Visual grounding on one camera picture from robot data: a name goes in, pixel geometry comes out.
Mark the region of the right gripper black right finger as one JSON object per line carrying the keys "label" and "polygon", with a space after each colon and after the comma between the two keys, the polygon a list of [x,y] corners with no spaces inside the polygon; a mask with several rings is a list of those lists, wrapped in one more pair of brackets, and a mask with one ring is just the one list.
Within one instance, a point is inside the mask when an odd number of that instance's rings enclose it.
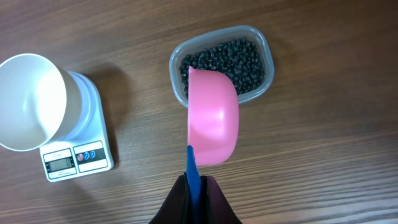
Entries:
{"label": "right gripper black right finger", "polygon": [[213,176],[201,176],[200,202],[203,224],[242,224]]}

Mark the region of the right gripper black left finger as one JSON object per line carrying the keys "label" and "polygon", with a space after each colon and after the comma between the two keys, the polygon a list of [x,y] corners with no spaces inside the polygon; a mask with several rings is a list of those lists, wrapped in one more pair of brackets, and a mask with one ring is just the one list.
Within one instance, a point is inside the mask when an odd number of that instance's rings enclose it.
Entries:
{"label": "right gripper black left finger", "polygon": [[186,224],[187,220],[188,190],[184,174],[177,178],[159,211],[149,224]]}

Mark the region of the pink scoop blue handle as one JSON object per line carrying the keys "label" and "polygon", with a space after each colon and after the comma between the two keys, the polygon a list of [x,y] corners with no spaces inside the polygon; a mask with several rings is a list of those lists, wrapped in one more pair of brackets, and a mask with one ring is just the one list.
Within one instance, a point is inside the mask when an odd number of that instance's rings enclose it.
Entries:
{"label": "pink scoop blue handle", "polygon": [[215,166],[232,155],[239,131],[239,103],[232,81],[220,72],[188,68],[186,176],[193,222],[202,221],[198,166]]}

